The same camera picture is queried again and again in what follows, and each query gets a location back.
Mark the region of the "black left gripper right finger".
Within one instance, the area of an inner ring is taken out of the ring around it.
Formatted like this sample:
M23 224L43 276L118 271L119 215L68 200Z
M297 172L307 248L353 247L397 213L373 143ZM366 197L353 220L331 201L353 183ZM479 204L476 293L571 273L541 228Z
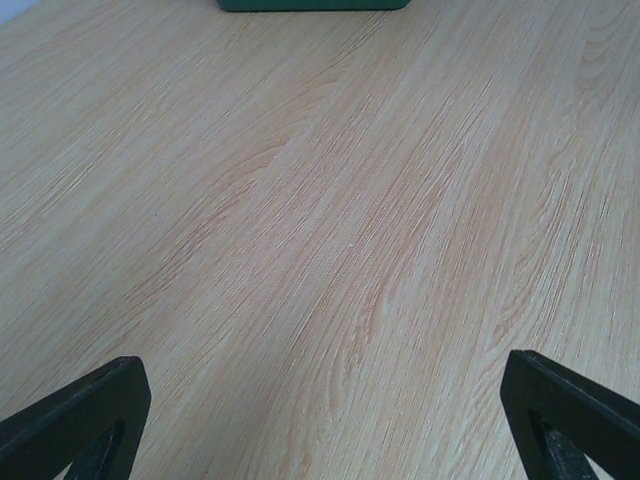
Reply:
M533 350L509 353L501 402L530 479L639 477L639 405Z

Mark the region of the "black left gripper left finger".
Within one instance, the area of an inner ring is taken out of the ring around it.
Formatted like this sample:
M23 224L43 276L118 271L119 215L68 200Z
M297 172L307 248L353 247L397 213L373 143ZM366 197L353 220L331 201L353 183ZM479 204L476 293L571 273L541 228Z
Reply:
M127 479L150 404L142 360L118 357L1 421L1 477Z

